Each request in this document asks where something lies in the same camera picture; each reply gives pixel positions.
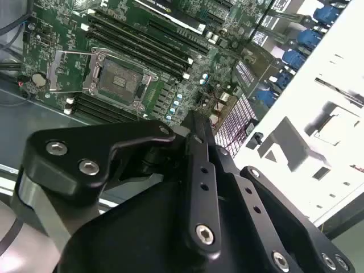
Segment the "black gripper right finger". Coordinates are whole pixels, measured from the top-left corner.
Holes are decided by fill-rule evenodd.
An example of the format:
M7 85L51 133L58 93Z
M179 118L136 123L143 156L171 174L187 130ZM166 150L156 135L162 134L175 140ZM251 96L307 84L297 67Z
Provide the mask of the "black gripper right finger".
M222 251L212 272L354 272L355 267L260 170L238 169L203 120L217 176Z

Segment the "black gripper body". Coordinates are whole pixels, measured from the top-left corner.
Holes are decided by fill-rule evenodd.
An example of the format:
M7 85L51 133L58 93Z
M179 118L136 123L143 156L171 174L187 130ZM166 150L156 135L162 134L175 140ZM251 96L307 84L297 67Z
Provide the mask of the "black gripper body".
M183 188L162 183L88 222L67 243L58 272L263 272L237 192L218 187L221 253L195 254L183 234Z

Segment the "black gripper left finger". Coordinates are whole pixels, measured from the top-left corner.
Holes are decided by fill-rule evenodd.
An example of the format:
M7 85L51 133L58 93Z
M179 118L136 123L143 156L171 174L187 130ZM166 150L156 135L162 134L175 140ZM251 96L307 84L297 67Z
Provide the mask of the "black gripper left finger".
M221 253L217 178L201 114L185 135L158 120L37 131L27 139L15 194L61 255L72 236L153 186L183 188L183 234L195 254Z

